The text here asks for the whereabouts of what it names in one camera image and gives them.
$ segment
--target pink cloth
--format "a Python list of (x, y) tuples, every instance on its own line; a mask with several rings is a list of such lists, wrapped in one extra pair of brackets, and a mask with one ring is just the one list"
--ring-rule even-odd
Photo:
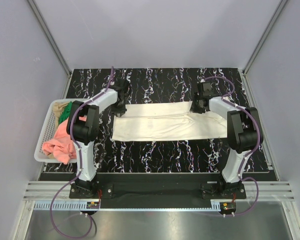
[(64, 164), (68, 164), (70, 159), (77, 158), (74, 142), (67, 133), (67, 124), (68, 119), (58, 126), (53, 139), (42, 144), (45, 155), (53, 154), (55, 159)]

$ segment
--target white towel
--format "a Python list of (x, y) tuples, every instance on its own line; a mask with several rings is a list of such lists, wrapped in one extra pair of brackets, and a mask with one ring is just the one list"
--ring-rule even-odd
[(114, 117), (112, 140), (179, 141), (227, 137), (227, 121), (214, 112), (190, 112), (191, 101), (127, 104)]

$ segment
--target black and white marble mat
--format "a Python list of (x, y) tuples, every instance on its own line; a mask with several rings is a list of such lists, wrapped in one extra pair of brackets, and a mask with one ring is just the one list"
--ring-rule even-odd
[[(110, 69), (75, 69), (67, 98), (90, 98), (106, 86)], [(236, 68), (133, 68), (116, 69), (115, 77), (131, 83), (129, 104), (191, 101), (197, 82), (210, 76), (223, 76), (235, 85), (230, 100), (248, 107), (243, 83)], [(230, 91), (223, 80), (213, 80), (220, 95)], [(226, 138), (182, 141), (112, 141), (113, 116), (106, 109), (100, 119), (94, 145), (95, 167), (102, 173), (207, 173), (219, 172), (226, 165), (230, 148)], [(48, 163), (45, 172), (73, 172), (76, 164)], [(260, 147), (245, 170), (268, 172)]]

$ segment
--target white wall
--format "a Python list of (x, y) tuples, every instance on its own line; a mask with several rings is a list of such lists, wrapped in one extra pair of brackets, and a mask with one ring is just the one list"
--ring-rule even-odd
[(280, 0), (35, 0), (70, 68), (243, 68)]
[(290, 1), (248, 72), (282, 180), (300, 212), (300, 0)]
[(8, 240), (29, 180), (35, 146), (66, 74), (25, 0), (0, 0), (0, 240)]

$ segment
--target white plastic basket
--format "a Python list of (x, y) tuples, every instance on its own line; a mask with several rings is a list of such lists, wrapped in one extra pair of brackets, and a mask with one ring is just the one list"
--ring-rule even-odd
[[(42, 126), (42, 130), (39, 136), (38, 143), (36, 144), (36, 148), (34, 151), (34, 159), (38, 162), (45, 162), (45, 163), (60, 163), (56, 159), (50, 159), (47, 155), (44, 154), (42, 151), (42, 144), (46, 141), (49, 141), (52, 139), (55, 135), (55, 115), (52, 112), (52, 107), (54, 103), (66, 103), (66, 102), (73, 102), (75, 100), (78, 101), (85, 101), (87, 99), (84, 98), (65, 98), (65, 99), (59, 99), (55, 100), (50, 104), (49, 110), (45, 116), (44, 123)], [(77, 159), (71, 159), (69, 163), (76, 163)]]

